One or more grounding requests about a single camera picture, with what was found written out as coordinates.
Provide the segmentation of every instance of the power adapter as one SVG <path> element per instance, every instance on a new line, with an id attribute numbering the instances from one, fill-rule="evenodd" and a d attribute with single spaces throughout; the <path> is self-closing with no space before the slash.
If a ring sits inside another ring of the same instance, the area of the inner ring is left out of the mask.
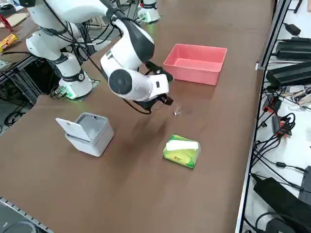
<path id="1" fill-rule="evenodd" d="M 299 35 L 301 30 L 297 28 L 294 24 L 284 23 L 286 31 L 288 31 L 292 35 Z"/>

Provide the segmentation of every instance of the open lid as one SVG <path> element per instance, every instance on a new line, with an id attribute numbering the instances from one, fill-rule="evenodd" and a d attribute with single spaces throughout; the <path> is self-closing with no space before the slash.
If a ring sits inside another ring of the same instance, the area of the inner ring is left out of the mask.
<path id="1" fill-rule="evenodd" d="M 56 121 L 70 136 L 77 137 L 87 142 L 92 141 L 86 131 L 83 129 L 82 125 L 60 118 L 56 118 Z"/>

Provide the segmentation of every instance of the yellow object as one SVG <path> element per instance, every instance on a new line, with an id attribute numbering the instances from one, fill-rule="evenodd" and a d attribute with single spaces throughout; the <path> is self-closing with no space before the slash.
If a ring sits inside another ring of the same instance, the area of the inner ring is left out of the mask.
<path id="1" fill-rule="evenodd" d="M 201 148 L 196 141 L 173 134 L 163 151 L 163 157 L 180 165 L 194 169 Z"/>
<path id="2" fill-rule="evenodd" d="M 8 35 L 5 39 L 0 42 L 0 52 L 3 52 L 7 47 L 16 43 L 18 41 L 18 37 L 14 34 Z"/>

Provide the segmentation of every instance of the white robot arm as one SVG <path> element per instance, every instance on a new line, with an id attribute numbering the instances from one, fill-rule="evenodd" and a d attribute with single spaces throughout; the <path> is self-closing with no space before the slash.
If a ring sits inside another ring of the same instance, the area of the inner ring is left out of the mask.
<path id="1" fill-rule="evenodd" d="M 134 100 L 146 110 L 150 110 L 158 100 L 172 103 L 166 94 L 173 77 L 149 61 L 155 50 L 152 38 L 121 10 L 114 8 L 109 0 L 20 0 L 19 3 L 28 8 L 34 22 L 41 27 L 26 40 L 28 49 L 34 55 L 55 63 L 63 75 L 60 85 L 73 93 L 72 99 L 86 95 L 92 87 L 76 57 L 60 51 L 70 44 L 62 38 L 77 41 L 79 33 L 74 23 L 106 16 L 114 27 L 123 32 L 122 38 L 101 59 L 102 74 L 110 89 L 123 99 Z M 156 75 L 145 76 L 137 72 L 141 64 Z"/>

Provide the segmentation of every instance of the black power supply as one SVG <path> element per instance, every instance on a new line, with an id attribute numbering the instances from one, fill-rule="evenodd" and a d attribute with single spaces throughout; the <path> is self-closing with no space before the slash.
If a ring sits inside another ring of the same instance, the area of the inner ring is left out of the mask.
<path id="1" fill-rule="evenodd" d="M 297 28 L 294 24 L 287 24 L 283 23 L 285 25 L 286 31 L 288 31 L 292 35 L 299 35 L 301 30 Z"/>
<path id="2" fill-rule="evenodd" d="M 285 122 L 283 120 L 281 120 L 282 117 L 280 116 L 273 116 L 272 117 L 272 129 L 273 129 L 273 133 L 276 135 L 292 135 L 292 131 L 289 130 L 289 128 L 291 127 L 289 125 L 288 122 Z"/>

